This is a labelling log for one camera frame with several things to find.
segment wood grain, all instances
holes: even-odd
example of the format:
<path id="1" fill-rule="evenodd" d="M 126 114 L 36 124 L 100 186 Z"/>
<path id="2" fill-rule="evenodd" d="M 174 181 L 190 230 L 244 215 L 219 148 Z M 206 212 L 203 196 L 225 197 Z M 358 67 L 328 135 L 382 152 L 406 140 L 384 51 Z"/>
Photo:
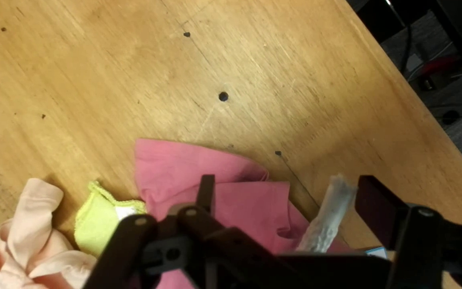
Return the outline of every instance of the wood grain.
<path id="1" fill-rule="evenodd" d="M 309 217 L 342 172 L 462 220 L 462 156 L 342 0 L 0 0 L 0 222 L 29 177 L 68 234 L 90 180 L 135 196 L 138 138 L 254 157 Z"/>

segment yellow cloth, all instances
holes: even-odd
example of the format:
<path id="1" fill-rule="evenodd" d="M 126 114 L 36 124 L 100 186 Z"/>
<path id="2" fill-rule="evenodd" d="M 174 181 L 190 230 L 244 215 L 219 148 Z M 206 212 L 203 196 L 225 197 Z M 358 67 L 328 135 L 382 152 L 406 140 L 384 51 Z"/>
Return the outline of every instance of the yellow cloth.
<path id="1" fill-rule="evenodd" d="M 102 255 L 119 222 L 129 215 L 145 213 L 143 201 L 116 201 L 98 181 L 89 183 L 90 196 L 76 215 L 74 239 L 92 255 Z"/>

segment pink cloth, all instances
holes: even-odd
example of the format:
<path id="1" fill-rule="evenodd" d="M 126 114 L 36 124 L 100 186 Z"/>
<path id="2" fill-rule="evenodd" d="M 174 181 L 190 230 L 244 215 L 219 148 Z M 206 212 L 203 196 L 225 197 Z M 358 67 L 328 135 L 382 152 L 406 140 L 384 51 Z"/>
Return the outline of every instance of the pink cloth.
<path id="1" fill-rule="evenodd" d="M 267 181 L 268 172 L 246 157 L 156 140 L 138 141 L 135 156 L 140 196 L 159 220 L 172 205 L 195 202 L 201 177 L 215 175 L 215 218 L 241 228 L 270 252 L 294 250 L 309 226 L 289 202 L 289 185 Z M 172 271 L 159 287 L 190 287 L 190 283 Z"/>
<path id="2" fill-rule="evenodd" d="M 0 289 L 84 286 L 97 260 L 52 228 L 61 199 L 57 186 L 37 178 L 26 183 L 13 220 L 0 228 Z"/>

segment wooden table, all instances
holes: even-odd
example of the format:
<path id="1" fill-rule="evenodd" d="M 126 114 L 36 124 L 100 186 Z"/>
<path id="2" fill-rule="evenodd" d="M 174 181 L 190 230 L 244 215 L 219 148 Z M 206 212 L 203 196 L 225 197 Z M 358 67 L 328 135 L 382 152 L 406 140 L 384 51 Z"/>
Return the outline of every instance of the wooden table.
<path id="1" fill-rule="evenodd" d="M 309 217 L 342 172 L 462 222 L 461 152 L 345 0 L 0 0 L 0 222 L 29 177 L 68 234 L 89 180 L 135 196 L 138 138 L 249 156 Z"/>

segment table surface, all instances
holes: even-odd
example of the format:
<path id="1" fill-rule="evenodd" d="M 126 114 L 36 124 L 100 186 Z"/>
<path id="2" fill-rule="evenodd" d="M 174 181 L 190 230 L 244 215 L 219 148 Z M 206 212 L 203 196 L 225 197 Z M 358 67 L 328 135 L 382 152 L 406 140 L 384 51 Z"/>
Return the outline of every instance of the table surface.
<path id="1" fill-rule="evenodd" d="M 70 236 L 90 180 L 137 196 L 138 138 L 252 157 L 307 217 L 374 173 L 462 222 L 461 152 L 345 0 L 0 0 L 0 223 L 29 177 Z M 355 212 L 342 236 L 376 242 Z"/>

